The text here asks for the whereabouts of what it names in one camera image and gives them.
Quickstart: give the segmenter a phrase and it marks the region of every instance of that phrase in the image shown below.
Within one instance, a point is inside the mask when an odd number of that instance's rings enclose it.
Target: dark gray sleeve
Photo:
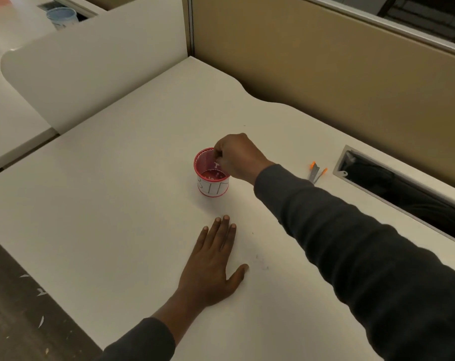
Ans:
[[[146,318],[107,346],[95,361],[169,361],[174,351],[169,328],[156,318]]]
[[[349,306],[382,358],[455,360],[453,269],[278,164],[261,172],[254,192]]]

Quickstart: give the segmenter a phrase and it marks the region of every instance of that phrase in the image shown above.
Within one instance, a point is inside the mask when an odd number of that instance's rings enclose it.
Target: white partition panel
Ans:
[[[136,0],[5,53],[2,73],[65,133],[186,57],[182,1]]]

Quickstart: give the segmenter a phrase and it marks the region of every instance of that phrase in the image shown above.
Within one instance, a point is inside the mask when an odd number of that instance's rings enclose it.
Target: desk surface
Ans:
[[[306,176],[333,170],[346,144],[443,194],[455,189],[188,58],[0,174],[0,244],[101,347],[174,291],[200,229],[230,214],[228,265],[250,270],[207,309],[174,359],[379,359],[245,182],[224,196],[197,189],[195,154],[246,132],[266,156]],[[455,269],[455,242],[331,173],[318,185],[434,251]]]

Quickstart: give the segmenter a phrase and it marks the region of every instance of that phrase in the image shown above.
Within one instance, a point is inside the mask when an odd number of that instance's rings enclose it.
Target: metal trim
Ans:
[[[192,17],[192,0],[187,0],[187,5],[189,10],[189,39],[191,56],[194,57],[194,19]]]

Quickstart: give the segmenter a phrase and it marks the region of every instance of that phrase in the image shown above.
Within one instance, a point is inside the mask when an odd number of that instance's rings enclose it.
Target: floor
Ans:
[[[0,246],[0,361],[90,361],[99,355],[100,348],[26,275]]]

